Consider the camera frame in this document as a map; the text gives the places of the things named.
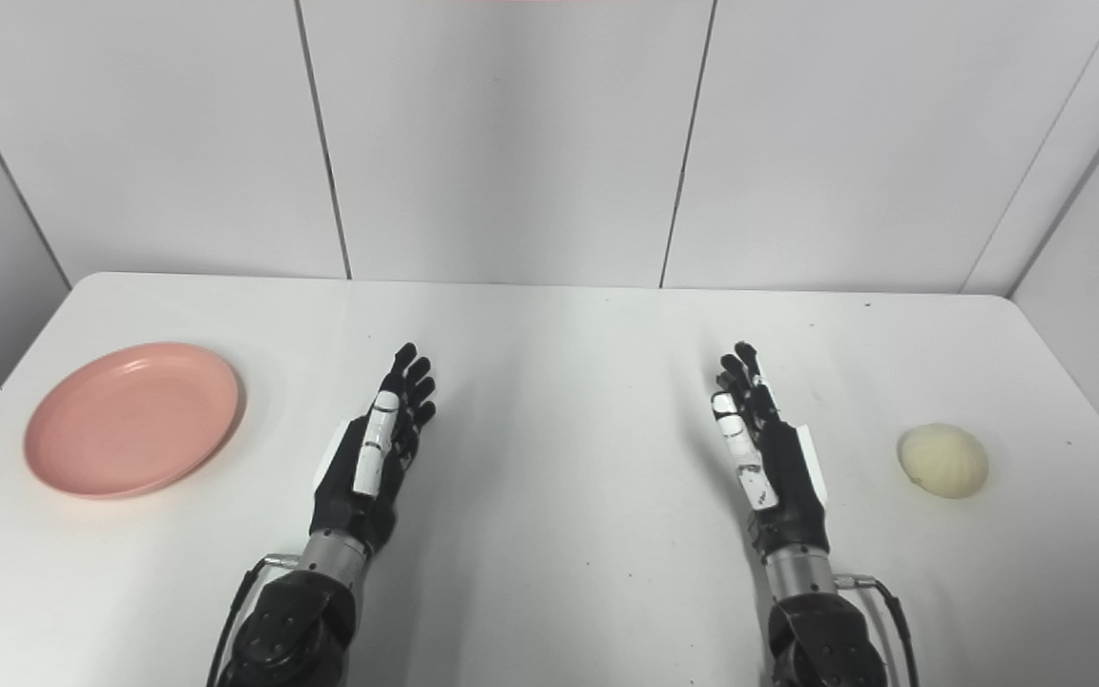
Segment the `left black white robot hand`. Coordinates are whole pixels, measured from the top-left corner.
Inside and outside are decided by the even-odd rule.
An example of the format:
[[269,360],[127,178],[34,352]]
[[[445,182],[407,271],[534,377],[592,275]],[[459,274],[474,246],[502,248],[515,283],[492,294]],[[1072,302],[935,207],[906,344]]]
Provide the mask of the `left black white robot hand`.
[[349,419],[314,492],[310,534],[344,534],[370,555],[391,539],[396,500],[417,459],[422,431],[435,417],[432,364],[409,341],[366,413]]

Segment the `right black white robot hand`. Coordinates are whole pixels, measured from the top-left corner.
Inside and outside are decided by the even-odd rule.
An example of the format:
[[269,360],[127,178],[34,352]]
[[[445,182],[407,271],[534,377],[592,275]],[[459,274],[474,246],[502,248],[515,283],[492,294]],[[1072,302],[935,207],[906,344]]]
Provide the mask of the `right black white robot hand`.
[[831,552],[820,479],[799,426],[780,413],[757,350],[737,341],[719,364],[711,412],[750,501],[752,543],[766,558],[790,547]]

